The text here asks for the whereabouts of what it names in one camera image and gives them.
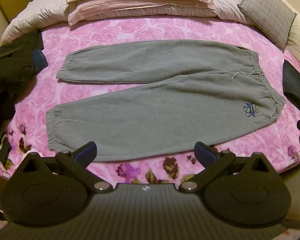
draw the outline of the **metal screw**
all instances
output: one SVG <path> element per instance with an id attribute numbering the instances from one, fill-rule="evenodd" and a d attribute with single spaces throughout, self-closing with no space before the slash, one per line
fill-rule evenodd
<path id="1" fill-rule="evenodd" d="M 184 183 L 181 184 L 181 187 L 183 187 L 186 190 L 193 190 L 197 188 L 197 184 L 193 181 L 186 181 Z"/>
<path id="2" fill-rule="evenodd" d="M 151 190 L 151 188 L 149 186 L 144 186 L 144 187 L 142 187 L 142 190 L 148 191 L 148 190 Z"/>
<path id="3" fill-rule="evenodd" d="M 98 190 L 106 190 L 110 187 L 110 184 L 105 181 L 100 181 L 94 184 L 94 187 Z"/>

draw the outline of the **blue embroidery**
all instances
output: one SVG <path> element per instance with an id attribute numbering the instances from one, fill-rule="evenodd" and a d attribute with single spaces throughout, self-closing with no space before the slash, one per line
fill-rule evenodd
<path id="1" fill-rule="evenodd" d="M 243 107 L 243 110 L 246 112 L 247 117 L 256 117 L 256 114 L 258 113 L 256 105 L 252 103 L 246 103 L 246 105 Z"/>

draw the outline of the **pink rose pattern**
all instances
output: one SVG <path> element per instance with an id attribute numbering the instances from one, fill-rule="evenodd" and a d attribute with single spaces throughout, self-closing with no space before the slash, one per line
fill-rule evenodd
<path id="1" fill-rule="evenodd" d="M 48 109 L 66 102 L 94 95 L 127 89 L 136 85 L 75 84 L 60 82 L 56 73 L 69 52 L 101 45 L 131 41 L 198 39 L 231 43 L 252 49 L 259 53 L 259 62 L 271 85 L 282 93 L 282 64 L 290 61 L 300 71 L 297 61 L 286 49 L 277 49 L 264 34 L 253 27 L 217 18 L 187 17 L 145 17 L 106 19 L 95 22 L 79 22 L 69 27 L 59 23 L 47 27 L 42 32 L 44 54 L 49 66 L 36 77 L 33 88 L 29 89 L 16 104 L 16 114 L 7 123 L 8 139 L 12 145 L 9 158 L 13 166 L 3 172 L 12 175 L 25 153 L 20 150 L 22 138 L 24 147 L 31 145 L 31 151 L 41 156 L 54 156 L 47 147 L 48 137 L 45 126 L 45 113 Z M 289 101 L 282 110 L 278 121 L 249 135 L 217 145 L 220 150 L 230 149 L 238 156 L 250 156 L 252 152 L 263 152 L 277 171 L 283 171 L 300 162 L 300 131 L 296 128 L 300 111 Z M 88 170 L 115 185 L 118 182 L 147 183 L 153 175 L 155 183 L 170 181 L 176 184 L 187 174 L 203 170 L 192 152 L 158 156 L 129 162 L 92 163 Z M 166 158 L 173 159 L 178 172 L 173 176 L 164 167 Z"/>

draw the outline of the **grey sweatpants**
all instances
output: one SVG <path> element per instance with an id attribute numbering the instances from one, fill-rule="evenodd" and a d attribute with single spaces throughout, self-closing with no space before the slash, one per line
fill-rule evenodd
<path id="1" fill-rule="evenodd" d="M 285 99 L 254 51 L 212 41 L 147 41 L 69 53 L 59 79 L 149 82 L 48 110 L 49 148 L 98 146 L 96 161 L 129 160 L 219 144 L 274 122 Z"/>

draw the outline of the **grey pillow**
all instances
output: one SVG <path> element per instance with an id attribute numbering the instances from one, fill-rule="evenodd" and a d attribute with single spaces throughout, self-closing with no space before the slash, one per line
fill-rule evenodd
<path id="1" fill-rule="evenodd" d="M 284 51 L 295 12 L 281 0 L 243 0 L 238 7 Z"/>

